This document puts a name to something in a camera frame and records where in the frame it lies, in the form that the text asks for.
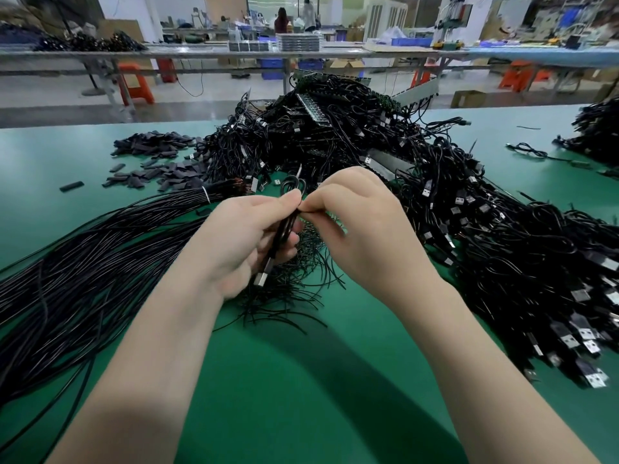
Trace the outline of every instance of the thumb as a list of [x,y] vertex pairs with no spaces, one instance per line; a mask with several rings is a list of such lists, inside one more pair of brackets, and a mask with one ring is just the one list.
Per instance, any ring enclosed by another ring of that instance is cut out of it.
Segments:
[[267,229],[270,225],[288,218],[301,203],[301,191],[293,189],[279,198],[274,198],[254,207],[255,222],[260,229]]
[[342,247],[346,237],[344,230],[325,212],[301,213],[301,218],[316,226],[320,237],[331,251],[331,254],[334,254]]

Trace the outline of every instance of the forearm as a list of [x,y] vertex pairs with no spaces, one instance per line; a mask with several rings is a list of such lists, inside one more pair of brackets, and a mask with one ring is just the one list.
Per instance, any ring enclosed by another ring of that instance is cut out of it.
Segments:
[[472,463],[598,462],[453,287],[437,278],[416,288],[395,311],[428,359]]
[[171,463],[221,298],[172,267],[48,460]]

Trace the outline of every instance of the green table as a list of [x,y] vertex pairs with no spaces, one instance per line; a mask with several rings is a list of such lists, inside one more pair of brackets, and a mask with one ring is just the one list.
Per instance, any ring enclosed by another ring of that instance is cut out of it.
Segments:
[[[612,220],[619,182],[566,163],[516,155],[505,143],[526,141],[552,151],[558,133],[571,136],[577,106],[428,111],[424,121],[460,114],[453,140],[469,149],[486,175],[507,191],[573,203]],[[103,188],[114,161],[112,142],[134,132],[177,131],[204,136],[216,122],[108,124],[0,130],[0,265],[38,249],[90,218],[156,193]],[[541,130],[517,128],[540,127]],[[556,151],[577,158],[567,151]],[[140,161],[120,161],[128,169]],[[66,194],[64,184],[85,186]],[[206,356],[178,451],[177,462],[400,463],[466,462],[426,360],[396,318],[359,286],[324,290],[319,316],[329,327],[298,320],[308,330],[280,323],[235,324],[215,333]],[[221,325],[235,315],[225,308]],[[92,387],[113,354],[97,358]],[[534,360],[536,389],[605,464],[619,462],[619,395],[613,385],[580,389]],[[601,368],[619,380],[619,356],[606,351]],[[0,442],[29,421],[64,378],[7,405],[0,413]],[[57,433],[78,384],[5,455],[5,463],[36,462]]]

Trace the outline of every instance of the white cable tie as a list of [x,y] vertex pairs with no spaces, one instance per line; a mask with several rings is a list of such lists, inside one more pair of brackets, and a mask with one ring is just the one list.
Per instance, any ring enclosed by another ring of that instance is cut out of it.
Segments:
[[206,200],[209,201],[209,205],[211,204],[211,198],[209,197],[209,193],[206,191],[206,187],[202,186],[202,190],[204,191],[204,194],[206,195]]

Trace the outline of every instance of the person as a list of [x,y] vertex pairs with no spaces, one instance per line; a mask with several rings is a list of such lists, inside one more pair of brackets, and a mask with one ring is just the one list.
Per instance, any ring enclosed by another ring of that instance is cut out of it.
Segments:
[[286,8],[279,8],[277,18],[275,19],[275,34],[285,34],[288,29],[288,14]]
[[[349,168],[303,202],[298,190],[221,202],[138,311],[48,464],[174,461],[221,304],[249,283],[295,209],[422,350],[469,462],[599,463],[441,279],[398,199],[370,171]],[[278,263],[294,257],[301,230],[296,221]]]
[[316,13],[314,12],[314,5],[310,0],[303,1],[301,19],[303,19],[305,32],[310,33],[316,30]]

